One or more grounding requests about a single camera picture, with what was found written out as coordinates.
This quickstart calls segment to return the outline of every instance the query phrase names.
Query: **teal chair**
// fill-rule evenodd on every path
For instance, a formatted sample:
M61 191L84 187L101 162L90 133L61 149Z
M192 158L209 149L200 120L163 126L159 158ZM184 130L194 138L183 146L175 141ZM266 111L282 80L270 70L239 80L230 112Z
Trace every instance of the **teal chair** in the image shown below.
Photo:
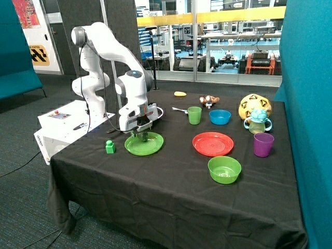
M0 100L42 89L11 0L0 1L0 34Z
M309 237L332 248L332 1L288 0L280 52L284 101Z

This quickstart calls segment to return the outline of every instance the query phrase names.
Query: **green bowl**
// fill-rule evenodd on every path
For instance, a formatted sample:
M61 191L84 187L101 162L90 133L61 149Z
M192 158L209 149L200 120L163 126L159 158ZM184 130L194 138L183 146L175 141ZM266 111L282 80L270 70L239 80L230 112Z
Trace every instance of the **green bowl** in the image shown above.
M207 166L213 180L221 184L230 184L236 181L241 165L234 158L219 156L212 158Z

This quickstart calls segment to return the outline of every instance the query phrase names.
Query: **label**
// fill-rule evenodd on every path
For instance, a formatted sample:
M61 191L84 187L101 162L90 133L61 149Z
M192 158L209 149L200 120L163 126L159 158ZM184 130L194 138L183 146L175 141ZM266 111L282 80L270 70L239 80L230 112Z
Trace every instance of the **label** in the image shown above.
M42 45L31 45L30 54L32 59L32 64L34 66L49 66L50 61L47 56L47 52L44 46Z

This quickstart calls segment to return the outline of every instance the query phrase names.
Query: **purple cup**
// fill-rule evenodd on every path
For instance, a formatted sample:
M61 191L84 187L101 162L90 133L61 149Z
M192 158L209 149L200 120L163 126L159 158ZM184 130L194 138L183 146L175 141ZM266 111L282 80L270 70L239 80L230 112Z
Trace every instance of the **purple cup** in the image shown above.
M269 133L256 133L254 135L254 154L257 157L267 157L270 154L274 137Z

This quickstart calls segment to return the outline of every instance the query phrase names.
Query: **plate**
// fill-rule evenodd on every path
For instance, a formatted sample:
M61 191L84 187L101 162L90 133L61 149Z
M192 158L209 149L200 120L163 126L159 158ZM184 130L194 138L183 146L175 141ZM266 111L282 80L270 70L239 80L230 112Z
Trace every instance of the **plate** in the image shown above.
M157 152L164 143L164 139L155 132L148 132L147 134L148 139L146 142L143 142L138 137L129 137L124 143L127 151L137 156L146 156Z
M192 145L200 154L216 157L228 154L233 149L234 142L225 134L204 132L193 138Z

